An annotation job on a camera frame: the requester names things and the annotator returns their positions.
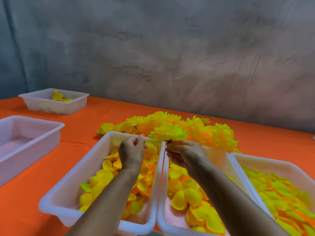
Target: orange surface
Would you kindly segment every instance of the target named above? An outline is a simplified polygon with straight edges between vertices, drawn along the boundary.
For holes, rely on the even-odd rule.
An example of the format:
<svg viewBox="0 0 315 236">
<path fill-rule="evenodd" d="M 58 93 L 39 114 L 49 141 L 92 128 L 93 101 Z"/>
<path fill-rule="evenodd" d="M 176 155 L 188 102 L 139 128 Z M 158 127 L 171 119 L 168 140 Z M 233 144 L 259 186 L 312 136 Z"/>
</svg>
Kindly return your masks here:
<svg viewBox="0 0 315 236">
<path fill-rule="evenodd" d="M 87 107 L 63 116 L 27 109 L 21 98 L 0 101 L 0 118 L 24 115 L 65 123 L 60 146 L 0 187 L 0 234 L 4 236 L 61 236 L 68 228 L 57 217 L 43 214 L 38 202 L 101 136 L 101 123 L 117 124 L 132 116 L 146 116 L 165 109 L 88 97 Z M 170 110 L 191 118 L 194 114 Z M 238 149 L 244 154 L 290 161 L 315 179 L 313 135 L 298 131 L 209 117 L 234 130 Z"/>
</svg>

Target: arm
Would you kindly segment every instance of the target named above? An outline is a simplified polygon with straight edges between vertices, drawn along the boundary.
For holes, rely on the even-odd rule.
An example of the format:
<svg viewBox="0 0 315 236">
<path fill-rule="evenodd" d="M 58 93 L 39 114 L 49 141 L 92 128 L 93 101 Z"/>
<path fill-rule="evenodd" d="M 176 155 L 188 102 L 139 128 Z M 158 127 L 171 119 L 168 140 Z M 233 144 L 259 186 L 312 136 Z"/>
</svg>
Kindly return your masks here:
<svg viewBox="0 0 315 236">
<path fill-rule="evenodd" d="M 119 174 L 104 188 L 66 236 L 113 236 L 119 226 L 129 194 L 137 181 L 147 145 L 143 136 L 124 140 L 118 150 Z"/>
<path fill-rule="evenodd" d="M 231 236 L 289 236 L 222 171 L 217 169 L 198 143 L 167 144 L 173 163 L 185 167 L 206 192 Z"/>
</svg>

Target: empty white plastic container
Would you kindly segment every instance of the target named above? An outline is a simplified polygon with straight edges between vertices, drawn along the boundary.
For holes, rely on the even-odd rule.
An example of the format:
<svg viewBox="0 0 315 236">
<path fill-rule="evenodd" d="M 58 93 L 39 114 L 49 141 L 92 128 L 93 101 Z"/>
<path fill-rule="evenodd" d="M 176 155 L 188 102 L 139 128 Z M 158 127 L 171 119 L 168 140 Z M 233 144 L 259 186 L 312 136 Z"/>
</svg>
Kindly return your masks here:
<svg viewBox="0 0 315 236">
<path fill-rule="evenodd" d="M 24 116 L 0 119 L 0 186 L 56 148 L 64 126 Z"/>
<path fill-rule="evenodd" d="M 52 100 L 53 91 L 57 90 L 64 95 L 65 99 L 72 99 L 70 102 Z M 86 106 L 88 93 L 80 93 L 61 89 L 43 89 L 36 92 L 20 94 L 28 109 L 35 111 L 44 111 L 47 113 L 56 113 L 62 115 L 71 115 Z"/>
<path fill-rule="evenodd" d="M 259 206 L 261 206 L 258 201 L 257 197 L 254 196 L 251 190 L 248 190 L 249 187 L 246 186 L 246 183 L 241 179 L 235 168 L 240 166 L 234 166 L 228 157 L 228 153 L 223 150 L 218 150 L 215 148 L 210 147 L 202 147 L 206 154 L 211 159 L 212 163 L 222 170 L 225 174 L 232 176 L 235 180 L 235 183 Z M 160 198 L 158 204 L 158 215 L 157 215 L 157 222 L 162 230 L 164 235 L 167 236 L 204 236 L 205 233 L 199 231 L 193 231 L 190 229 L 190 225 L 186 222 L 185 213 L 186 210 L 176 210 L 171 206 L 171 197 L 167 195 L 167 188 L 168 188 L 168 165 L 169 159 L 168 156 L 165 154 L 164 158 L 164 166 L 163 166 L 163 175 L 162 175 L 162 184 L 161 184 L 161 191 L 160 191 Z"/>
<path fill-rule="evenodd" d="M 289 179 L 296 187 L 310 195 L 312 204 L 315 206 L 315 181 L 293 163 L 239 153 L 231 153 L 229 157 L 237 169 L 237 174 L 239 177 L 242 178 L 244 182 L 246 182 L 246 184 L 249 186 L 249 190 L 253 192 L 259 203 L 262 205 L 262 209 L 271 217 L 272 215 L 270 211 L 262 201 L 261 197 L 255 190 L 253 184 L 250 182 L 249 178 L 246 176 L 240 165 L 250 169 L 261 170 L 265 174 L 274 172 L 281 177 Z M 309 208 L 309 210 L 315 213 L 314 208 Z"/>
<path fill-rule="evenodd" d="M 79 198 L 83 194 L 82 182 L 96 175 L 102 168 L 102 162 L 113 149 L 119 148 L 120 143 L 133 136 L 121 132 L 108 132 L 100 141 L 41 199 L 39 209 L 43 213 L 56 215 L 65 226 L 72 226 L 83 214 Z M 143 210 L 136 215 L 129 216 L 128 221 L 121 220 L 118 231 L 120 235 L 144 235 L 150 233 L 156 223 L 157 204 L 160 180 L 163 168 L 165 143 L 154 143 L 158 149 L 159 160 L 155 168 L 149 200 Z"/>
</svg>

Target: forearm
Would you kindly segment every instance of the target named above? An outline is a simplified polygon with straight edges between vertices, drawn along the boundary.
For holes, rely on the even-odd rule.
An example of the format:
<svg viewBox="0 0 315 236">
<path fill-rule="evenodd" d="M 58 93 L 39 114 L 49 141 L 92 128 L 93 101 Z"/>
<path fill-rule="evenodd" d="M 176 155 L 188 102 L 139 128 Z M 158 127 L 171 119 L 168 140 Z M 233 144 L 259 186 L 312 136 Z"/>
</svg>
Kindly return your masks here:
<svg viewBox="0 0 315 236">
<path fill-rule="evenodd" d="M 214 165 L 202 166 L 197 172 L 198 184 L 206 192 L 231 236 L 289 235 Z"/>
<path fill-rule="evenodd" d="M 69 230 L 67 236 L 113 236 L 137 177 L 138 174 L 134 171 L 121 170 Z"/>
</svg>

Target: concrete wall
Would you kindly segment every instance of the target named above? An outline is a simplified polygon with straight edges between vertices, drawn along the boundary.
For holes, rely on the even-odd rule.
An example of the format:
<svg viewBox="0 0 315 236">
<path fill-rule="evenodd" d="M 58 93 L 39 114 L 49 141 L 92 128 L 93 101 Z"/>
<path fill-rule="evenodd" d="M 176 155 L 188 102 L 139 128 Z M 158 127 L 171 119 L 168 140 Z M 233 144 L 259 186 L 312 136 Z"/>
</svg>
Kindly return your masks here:
<svg viewBox="0 0 315 236">
<path fill-rule="evenodd" d="M 0 99 L 26 93 L 27 85 L 18 49 L 15 46 L 10 25 L 10 15 L 7 16 L 7 2 L 0 0 Z"/>
<path fill-rule="evenodd" d="M 315 132 L 315 0 L 10 0 L 30 91 Z"/>
</svg>

